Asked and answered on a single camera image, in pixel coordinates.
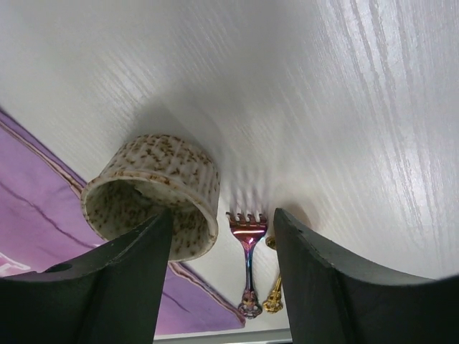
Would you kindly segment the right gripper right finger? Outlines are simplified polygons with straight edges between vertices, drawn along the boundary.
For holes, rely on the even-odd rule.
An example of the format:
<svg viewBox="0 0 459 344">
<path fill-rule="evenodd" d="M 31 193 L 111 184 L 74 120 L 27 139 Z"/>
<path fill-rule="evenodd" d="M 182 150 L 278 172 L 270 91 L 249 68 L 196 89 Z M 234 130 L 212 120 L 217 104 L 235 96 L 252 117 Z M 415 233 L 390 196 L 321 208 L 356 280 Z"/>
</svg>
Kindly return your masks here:
<svg viewBox="0 0 459 344">
<path fill-rule="evenodd" d="M 294 343 L 458 342 L 458 276 L 382 266 L 281 208 L 273 226 Z"/>
</svg>

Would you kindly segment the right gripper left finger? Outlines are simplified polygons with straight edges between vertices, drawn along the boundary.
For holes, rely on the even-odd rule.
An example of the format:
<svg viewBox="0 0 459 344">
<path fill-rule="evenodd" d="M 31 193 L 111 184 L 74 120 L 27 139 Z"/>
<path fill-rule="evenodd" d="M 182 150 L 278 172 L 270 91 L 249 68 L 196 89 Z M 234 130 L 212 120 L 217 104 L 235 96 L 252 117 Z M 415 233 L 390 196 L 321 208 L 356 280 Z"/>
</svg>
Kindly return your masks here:
<svg viewBox="0 0 459 344">
<path fill-rule="evenodd" d="M 43 272 L 1 278 L 2 343 L 152 343 L 173 216 Z"/>
</svg>

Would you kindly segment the gold spoon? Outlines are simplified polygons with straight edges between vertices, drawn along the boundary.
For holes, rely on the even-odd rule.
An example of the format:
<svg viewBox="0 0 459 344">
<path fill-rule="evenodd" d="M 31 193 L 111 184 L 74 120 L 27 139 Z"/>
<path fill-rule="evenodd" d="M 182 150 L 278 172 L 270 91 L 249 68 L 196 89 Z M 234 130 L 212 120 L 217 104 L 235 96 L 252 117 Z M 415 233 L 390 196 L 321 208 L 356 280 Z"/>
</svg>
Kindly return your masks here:
<svg viewBox="0 0 459 344">
<path fill-rule="evenodd" d="M 265 240 L 265 244 L 272 250 L 276 250 L 276 241 L 274 236 L 269 236 Z M 274 283 L 273 288 L 266 297 L 266 300 L 262 304 L 263 309 L 269 314 L 275 314 L 283 309 L 282 302 L 282 278 L 280 272 L 278 273 L 277 279 Z"/>
</svg>

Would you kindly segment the purple Elsa placemat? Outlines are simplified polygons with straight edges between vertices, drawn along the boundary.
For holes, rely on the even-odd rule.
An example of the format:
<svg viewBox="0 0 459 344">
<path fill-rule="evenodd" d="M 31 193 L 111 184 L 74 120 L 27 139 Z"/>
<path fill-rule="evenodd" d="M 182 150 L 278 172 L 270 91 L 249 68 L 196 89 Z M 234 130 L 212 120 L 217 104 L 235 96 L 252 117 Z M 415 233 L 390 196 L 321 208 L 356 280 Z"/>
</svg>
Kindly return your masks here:
<svg viewBox="0 0 459 344">
<path fill-rule="evenodd" d="M 85 182 L 32 134 L 1 114 L 1 276 L 43 272 L 103 241 L 80 209 Z M 180 263 L 166 270 L 158 335 L 241 330 L 245 320 Z"/>
</svg>

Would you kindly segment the iridescent fork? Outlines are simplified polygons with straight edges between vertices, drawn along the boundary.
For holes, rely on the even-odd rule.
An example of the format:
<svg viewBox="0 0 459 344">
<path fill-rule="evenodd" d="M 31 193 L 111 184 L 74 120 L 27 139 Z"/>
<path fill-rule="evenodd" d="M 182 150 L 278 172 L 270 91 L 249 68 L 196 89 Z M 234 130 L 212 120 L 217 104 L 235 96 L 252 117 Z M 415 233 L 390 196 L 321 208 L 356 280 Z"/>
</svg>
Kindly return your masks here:
<svg viewBox="0 0 459 344">
<path fill-rule="evenodd" d="M 246 319 L 255 319 L 262 313 L 253 281 L 252 259 L 255 247 L 268 231 L 268 219 L 259 214 L 226 213 L 233 237 L 241 244 L 245 256 L 245 287 L 238 311 Z"/>
</svg>

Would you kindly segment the speckled ceramic cup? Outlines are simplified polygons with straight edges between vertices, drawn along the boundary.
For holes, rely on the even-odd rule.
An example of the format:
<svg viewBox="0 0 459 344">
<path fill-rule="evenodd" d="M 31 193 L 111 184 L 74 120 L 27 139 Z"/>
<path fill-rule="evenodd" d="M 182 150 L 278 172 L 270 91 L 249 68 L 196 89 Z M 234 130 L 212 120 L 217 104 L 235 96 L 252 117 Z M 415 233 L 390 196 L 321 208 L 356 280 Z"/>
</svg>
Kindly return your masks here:
<svg viewBox="0 0 459 344">
<path fill-rule="evenodd" d="M 199 146 L 173 135 L 141 135 L 124 143 L 100 174 L 82 190 L 82 214 L 106 241 L 130 232 L 170 209 L 169 261 L 205 255 L 219 234 L 221 176 Z"/>
</svg>

